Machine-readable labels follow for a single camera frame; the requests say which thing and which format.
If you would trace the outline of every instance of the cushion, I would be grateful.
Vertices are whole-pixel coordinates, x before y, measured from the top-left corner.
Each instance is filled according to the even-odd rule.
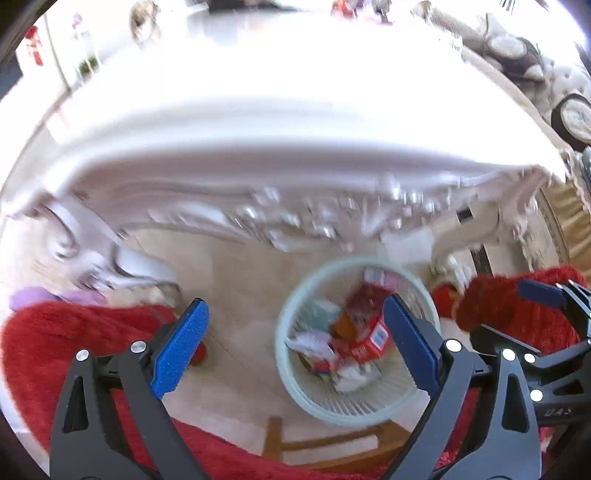
[[[575,150],[591,145],[591,102],[571,93],[552,110],[552,128]]]
[[[494,59],[508,77],[541,82],[544,70],[538,49],[525,38],[510,34],[493,14],[486,14],[484,56]]]

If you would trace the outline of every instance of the tiled floor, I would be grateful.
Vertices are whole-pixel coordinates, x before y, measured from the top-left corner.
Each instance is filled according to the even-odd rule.
[[[438,222],[433,231],[454,228],[457,218],[450,216]],[[368,245],[365,252],[386,252],[430,281],[428,259],[433,232],[424,228],[404,237],[386,241],[385,250]],[[50,258],[43,248],[44,221],[8,220],[0,238],[0,316],[9,315],[10,292],[38,284],[53,291],[68,288],[63,266]],[[180,277],[185,301],[202,297],[211,306],[212,318],[207,334],[210,352],[203,367],[189,368],[178,389],[164,397],[170,414],[224,437],[253,453],[260,453],[265,425],[271,415],[284,419],[285,438],[309,439],[335,434],[344,429],[326,424],[305,413],[285,391],[274,364],[273,337],[280,308],[303,276],[320,264],[344,255],[337,248],[313,254],[286,254],[264,244],[236,244],[187,233],[138,231],[131,241],[134,248],[165,258]],[[491,264],[498,273],[514,273],[510,249],[491,250]],[[473,268],[468,251],[458,260]],[[130,299],[114,295],[113,298]],[[454,325],[445,325],[449,336],[457,336]],[[9,398],[0,397],[5,410]],[[412,429],[428,398],[408,406],[394,420]],[[18,429],[18,417],[13,415]],[[354,443],[323,457],[353,453],[372,447],[373,440],[360,446]],[[292,462],[310,462],[318,458],[311,451],[290,455]]]

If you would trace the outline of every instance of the silver screw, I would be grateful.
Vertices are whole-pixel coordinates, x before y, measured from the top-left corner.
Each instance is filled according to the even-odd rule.
[[[544,398],[544,394],[541,392],[541,390],[532,390],[530,392],[530,398],[533,401],[540,401],[542,398]]]
[[[509,362],[515,360],[515,352],[509,348],[503,348],[501,355],[505,360],[509,360]]]
[[[462,350],[462,344],[453,338],[445,342],[445,346],[450,352],[459,352]]]
[[[138,340],[137,342],[132,343],[130,348],[133,353],[141,353],[146,350],[146,346],[146,342]]]
[[[78,353],[76,354],[76,360],[78,360],[79,362],[83,362],[84,360],[86,360],[88,358],[90,354],[88,353],[88,350],[84,349],[84,350],[79,350]]]

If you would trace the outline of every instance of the green plant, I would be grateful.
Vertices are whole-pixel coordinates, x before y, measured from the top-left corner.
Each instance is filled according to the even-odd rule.
[[[80,75],[86,77],[87,75],[90,75],[90,72],[94,72],[98,66],[99,61],[93,55],[91,57],[88,57],[86,60],[82,60],[80,62],[80,64],[78,65],[78,71],[80,72]]]

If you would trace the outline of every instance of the white table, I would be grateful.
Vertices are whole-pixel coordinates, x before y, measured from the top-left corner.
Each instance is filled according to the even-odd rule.
[[[2,207],[50,218],[88,288],[176,282],[124,245],[135,228],[350,247],[481,202],[437,239],[442,270],[455,249],[522,234],[532,196],[566,172],[533,120],[419,23],[212,16],[112,59],[65,112],[51,166]]]

